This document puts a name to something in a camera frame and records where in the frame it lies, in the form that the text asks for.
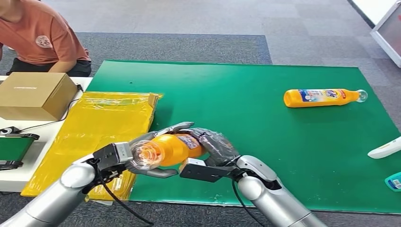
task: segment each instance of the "bottle cap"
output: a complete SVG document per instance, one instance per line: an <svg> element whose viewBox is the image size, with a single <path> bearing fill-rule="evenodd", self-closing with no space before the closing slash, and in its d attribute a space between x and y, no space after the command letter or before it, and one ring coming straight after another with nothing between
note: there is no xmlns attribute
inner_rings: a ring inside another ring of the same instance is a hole
<svg viewBox="0 0 401 227"><path fill-rule="evenodd" d="M131 147L131 152L131 163L137 169L154 169L160 165L163 159L163 148L149 140L136 143Z"/></svg>
<svg viewBox="0 0 401 227"><path fill-rule="evenodd" d="M367 92L365 90L358 90L357 92L359 92L359 98L357 100L357 102L362 103L364 101L367 100Z"/></svg>

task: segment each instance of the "black pants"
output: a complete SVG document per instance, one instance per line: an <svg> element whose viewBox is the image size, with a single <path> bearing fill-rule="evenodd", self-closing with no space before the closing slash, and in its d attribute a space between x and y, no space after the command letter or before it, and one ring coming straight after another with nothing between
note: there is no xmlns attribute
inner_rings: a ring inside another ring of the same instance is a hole
<svg viewBox="0 0 401 227"><path fill-rule="evenodd" d="M48 72L54 64L33 65L14 58L13 65L6 75L10 75L12 72ZM78 60L77 64L67 74L70 77L89 77L91 71L90 61Z"/></svg>

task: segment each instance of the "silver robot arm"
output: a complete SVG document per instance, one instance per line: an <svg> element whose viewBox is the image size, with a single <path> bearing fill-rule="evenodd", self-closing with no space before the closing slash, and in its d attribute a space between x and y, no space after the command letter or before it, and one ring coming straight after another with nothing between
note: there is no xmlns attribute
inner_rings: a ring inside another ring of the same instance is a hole
<svg viewBox="0 0 401 227"><path fill-rule="evenodd" d="M236 162L256 176L242 173L238 189L277 227L326 227L310 210L284 187L276 173L253 156L241 156Z"/></svg>
<svg viewBox="0 0 401 227"><path fill-rule="evenodd" d="M53 227L63 222L84 200L84 189L94 180L95 169L73 164L50 187L0 227Z"/></svg>
<svg viewBox="0 0 401 227"><path fill-rule="evenodd" d="M215 182L229 177L239 191L276 227L326 227L283 185L277 174L259 159L241 156L220 133L194 128L181 132L195 137L208 151L205 160L189 158L179 168L180 177Z"/></svg>
<svg viewBox="0 0 401 227"><path fill-rule="evenodd" d="M271 168L253 156L239 156L224 166L188 158L179 170L180 177L201 181L234 179L242 195L276 227L327 227L284 187Z"/></svg>
<svg viewBox="0 0 401 227"><path fill-rule="evenodd" d="M129 142L111 143L93 154L75 161L60 179L40 193L17 214L0 224L0 227L55 227L63 222L84 201L100 178L110 182L128 169L136 174L167 178L178 174L175 169L138 170L130 164L131 148L143 140L186 129L193 122L182 122L160 131L146 133Z"/></svg>

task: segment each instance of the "black wire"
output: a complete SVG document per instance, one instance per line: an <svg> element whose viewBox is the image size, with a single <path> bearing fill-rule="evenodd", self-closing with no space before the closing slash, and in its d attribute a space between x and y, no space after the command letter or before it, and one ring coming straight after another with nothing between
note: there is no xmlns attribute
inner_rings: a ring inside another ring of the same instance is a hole
<svg viewBox="0 0 401 227"><path fill-rule="evenodd" d="M75 101L78 101L78 100L79 100L79 99L74 99L74 100L72 100L72 101L68 104L67 113L66 113L65 116L64 116L63 118L61 118L60 120L54 121L54 122L49 122L49 123L46 123L46 124L39 124L39 125L31 126L31 127L28 127L28 128L24 128L24 129L21 129L21 130L17 131L16 133L21 133L21 132L26 131L26 130L28 130L28 129L32 129L32 128L41 127L41 126L45 126L45 125L48 125L48 124L53 124L53 123L56 123L56 122L62 122L62 121L64 121L64 120L67 118L67 116L68 116L68 112L70 111L70 108L71 108L72 103L75 102Z"/></svg>
<svg viewBox="0 0 401 227"><path fill-rule="evenodd" d="M106 189L106 191L111 195L111 197L117 202L119 203L122 207L124 207L129 213L133 214L135 217L141 219L142 221L148 223L150 226L154 225L153 222L146 220L144 217L142 217L141 215L137 214L136 212L134 212L131 208L129 208L127 205L125 205L123 202L121 202L121 200L119 200L114 194L113 192L109 189L109 187L107 187L105 181L103 180L103 177L100 173L100 170L97 166L95 166L96 170L97 170L97 174L100 177L100 183L102 183L103 187Z"/></svg>
<svg viewBox="0 0 401 227"><path fill-rule="evenodd" d="M248 214L249 214L257 223L259 223L261 226L264 227L264 224L262 224L262 223L255 217L255 215L253 215L253 214L251 213L251 211L245 206L244 202L242 202L242 199L241 199L241 197L239 197L239 194L238 194L237 189L236 189L236 187L235 187L235 180L234 180L234 179L232 180L231 185L233 186L233 190L234 190L235 196L237 197L237 199L238 199L238 201L241 203L241 205L244 207L244 209L246 210L246 212L248 212Z"/></svg>

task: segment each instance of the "cardboard box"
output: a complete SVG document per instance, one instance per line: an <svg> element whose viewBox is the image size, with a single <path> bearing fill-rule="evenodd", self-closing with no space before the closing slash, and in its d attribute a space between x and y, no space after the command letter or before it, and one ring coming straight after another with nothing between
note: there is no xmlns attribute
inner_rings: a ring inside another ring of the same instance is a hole
<svg viewBox="0 0 401 227"><path fill-rule="evenodd" d="M77 93L65 73L13 72L0 84L0 117L6 120L60 120Z"/></svg>

